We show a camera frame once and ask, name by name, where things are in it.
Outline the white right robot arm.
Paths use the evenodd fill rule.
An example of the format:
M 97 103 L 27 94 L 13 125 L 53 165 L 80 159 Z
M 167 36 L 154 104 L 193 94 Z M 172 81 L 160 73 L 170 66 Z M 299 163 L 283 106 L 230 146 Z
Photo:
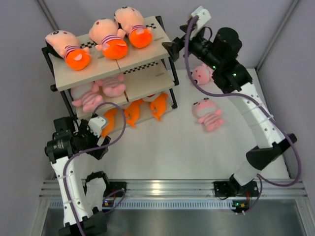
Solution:
M 287 134 L 279 127 L 267 111 L 256 92 L 249 72 L 237 61 L 242 47 L 238 33 L 232 28 L 218 30 L 213 41 L 204 38 L 205 27 L 193 35 L 195 26 L 183 25 L 185 35 L 171 42 L 163 42 L 162 46 L 173 60 L 177 60 L 179 52 L 184 50 L 184 58 L 188 76 L 192 73 L 189 67 L 189 55 L 194 55 L 213 70 L 213 80 L 222 91 L 221 94 L 207 92 L 196 82 L 193 85 L 203 94 L 211 97 L 227 97 L 239 110 L 248 127 L 251 129 L 256 146 L 246 153 L 246 160 L 231 175 L 228 181 L 215 182 L 216 196 L 242 195 L 253 188 L 253 179 L 259 177 L 270 163 L 276 160 L 289 148 L 292 148 L 297 163 L 298 174 L 301 174 L 301 160 L 294 145 L 297 141 L 294 134 Z

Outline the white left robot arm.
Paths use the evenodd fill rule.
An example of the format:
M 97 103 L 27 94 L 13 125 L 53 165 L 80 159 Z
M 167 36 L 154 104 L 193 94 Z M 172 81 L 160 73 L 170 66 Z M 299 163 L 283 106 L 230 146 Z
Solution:
M 107 231 L 105 214 L 102 211 L 103 196 L 111 191 L 106 173 L 91 173 L 83 183 L 79 169 L 74 163 L 79 152 L 100 160 L 108 149 L 99 149 L 98 140 L 107 119 L 93 115 L 74 127 L 71 117 L 54 120 L 55 133 L 47 142 L 45 154 L 49 158 L 58 179 L 63 201 L 63 227 L 60 236 L 103 236 Z

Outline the boy doll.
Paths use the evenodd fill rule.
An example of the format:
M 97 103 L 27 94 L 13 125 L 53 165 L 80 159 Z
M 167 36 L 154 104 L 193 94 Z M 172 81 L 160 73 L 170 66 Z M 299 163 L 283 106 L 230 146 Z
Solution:
M 95 48 L 106 58 L 114 60 L 122 59 L 128 53 L 125 35 L 126 32 L 112 19 L 96 20 L 89 30 L 89 38 L 96 44 Z
M 115 22 L 126 32 L 135 48 L 142 49 L 149 46 L 153 40 L 152 30 L 146 27 L 142 14 L 133 7 L 121 7 L 114 13 Z

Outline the boy doll table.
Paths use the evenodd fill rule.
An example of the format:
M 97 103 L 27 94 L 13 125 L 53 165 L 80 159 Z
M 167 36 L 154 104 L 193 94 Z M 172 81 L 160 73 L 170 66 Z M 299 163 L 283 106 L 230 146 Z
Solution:
M 76 71 L 84 69 L 91 61 L 89 47 L 81 48 L 77 37 L 65 30 L 56 30 L 45 37 L 49 52 L 63 59 L 66 65 Z

